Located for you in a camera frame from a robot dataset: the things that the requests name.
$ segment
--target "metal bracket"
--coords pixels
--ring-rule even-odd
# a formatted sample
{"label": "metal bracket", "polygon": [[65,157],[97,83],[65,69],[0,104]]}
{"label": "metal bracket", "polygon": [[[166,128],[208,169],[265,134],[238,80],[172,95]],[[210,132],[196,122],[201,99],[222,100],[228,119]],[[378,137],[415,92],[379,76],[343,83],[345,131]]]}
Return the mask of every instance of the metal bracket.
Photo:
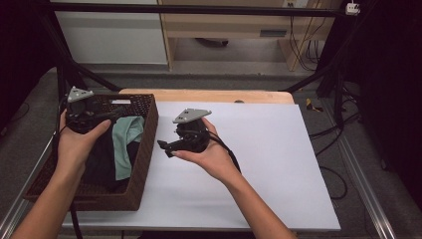
{"label": "metal bracket", "polygon": [[211,115],[211,111],[186,109],[176,119],[174,123],[186,123],[194,120],[201,119],[205,116]]}

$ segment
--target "right hand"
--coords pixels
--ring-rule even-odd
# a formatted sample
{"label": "right hand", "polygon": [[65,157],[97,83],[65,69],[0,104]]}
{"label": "right hand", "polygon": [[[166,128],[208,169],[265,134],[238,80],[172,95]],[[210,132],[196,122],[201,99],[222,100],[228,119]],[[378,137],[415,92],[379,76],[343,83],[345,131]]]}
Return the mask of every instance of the right hand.
{"label": "right hand", "polygon": [[[206,118],[202,118],[202,120],[210,132],[217,134],[217,129],[210,121]],[[227,150],[212,139],[210,139],[208,147],[203,152],[197,153],[178,150],[173,151],[172,153],[176,157],[198,164],[211,176],[217,178],[223,183],[229,181],[233,176],[240,174],[236,166],[233,164],[232,158]]]}

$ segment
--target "black stand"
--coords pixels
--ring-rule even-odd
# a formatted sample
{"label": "black stand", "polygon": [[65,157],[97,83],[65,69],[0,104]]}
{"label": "black stand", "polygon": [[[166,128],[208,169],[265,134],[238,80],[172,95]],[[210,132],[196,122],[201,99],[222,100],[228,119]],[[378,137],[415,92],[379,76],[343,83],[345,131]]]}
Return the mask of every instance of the black stand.
{"label": "black stand", "polygon": [[346,39],[343,41],[341,46],[339,47],[338,51],[331,59],[329,64],[324,68],[318,70],[313,75],[307,77],[306,79],[298,82],[297,84],[283,90],[279,90],[279,92],[288,92],[293,93],[308,84],[323,78],[320,82],[318,88],[316,89],[316,95],[319,98],[327,98],[329,97],[330,93],[333,92],[334,97],[334,109],[333,109],[333,117],[335,123],[339,128],[343,128],[344,121],[341,114],[341,104],[342,104],[342,93],[343,93],[343,85],[344,85],[344,76],[346,74],[346,69],[350,68],[348,66],[348,48],[349,45],[352,43],[355,33],[359,30],[362,24],[365,22],[367,17],[370,15],[371,10],[377,4],[378,0],[369,1],[368,6],[366,8],[360,9],[360,14],[363,15],[359,22],[351,29],[351,32],[347,35]]}

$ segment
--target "brown woven basket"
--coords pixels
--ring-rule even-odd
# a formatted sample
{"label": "brown woven basket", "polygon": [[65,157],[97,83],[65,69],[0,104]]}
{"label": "brown woven basket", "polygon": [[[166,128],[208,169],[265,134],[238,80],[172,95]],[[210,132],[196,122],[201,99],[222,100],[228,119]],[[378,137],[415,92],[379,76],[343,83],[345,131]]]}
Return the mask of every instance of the brown woven basket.
{"label": "brown woven basket", "polygon": [[[94,97],[103,103],[102,111],[105,113],[116,108],[110,101],[130,100],[130,105],[123,105],[124,116],[142,116],[145,124],[129,181],[113,193],[103,186],[86,184],[82,181],[75,196],[75,205],[79,211],[135,211],[140,205],[158,124],[154,95],[95,95]],[[25,199],[37,200],[50,181],[54,168],[54,160],[50,156],[24,195]]]}

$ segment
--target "teal cloth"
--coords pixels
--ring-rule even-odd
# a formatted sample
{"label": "teal cloth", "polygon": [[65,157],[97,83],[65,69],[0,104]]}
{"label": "teal cloth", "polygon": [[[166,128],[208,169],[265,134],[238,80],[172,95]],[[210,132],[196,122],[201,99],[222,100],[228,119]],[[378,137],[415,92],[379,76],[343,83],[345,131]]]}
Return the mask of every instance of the teal cloth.
{"label": "teal cloth", "polygon": [[131,164],[126,146],[132,141],[140,142],[143,123],[143,117],[126,117],[118,119],[112,128],[115,180],[123,180],[131,175]]}

